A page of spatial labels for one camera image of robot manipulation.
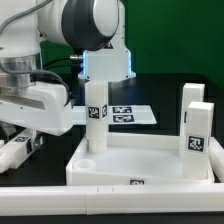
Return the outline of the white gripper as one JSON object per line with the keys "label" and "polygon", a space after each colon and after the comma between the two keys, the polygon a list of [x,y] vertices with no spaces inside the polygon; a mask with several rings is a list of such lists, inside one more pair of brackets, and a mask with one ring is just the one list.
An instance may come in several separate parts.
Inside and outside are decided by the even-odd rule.
{"label": "white gripper", "polygon": [[41,132],[60,136],[71,129],[72,106],[66,100],[62,85],[37,82],[20,96],[0,96],[0,121],[31,129],[33,153],[43,144]]}

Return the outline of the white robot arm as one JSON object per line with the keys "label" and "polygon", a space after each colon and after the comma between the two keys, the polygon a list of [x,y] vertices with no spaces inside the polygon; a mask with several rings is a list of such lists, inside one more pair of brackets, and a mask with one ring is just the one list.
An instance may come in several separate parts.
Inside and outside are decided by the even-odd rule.
{"label": "white robot arm", "polygon": [[120,0],[0,0],[0,121],[60,136],[71,129],[68,86],[36,64],[40,42],[83,51],[80,77],[133,78]]}

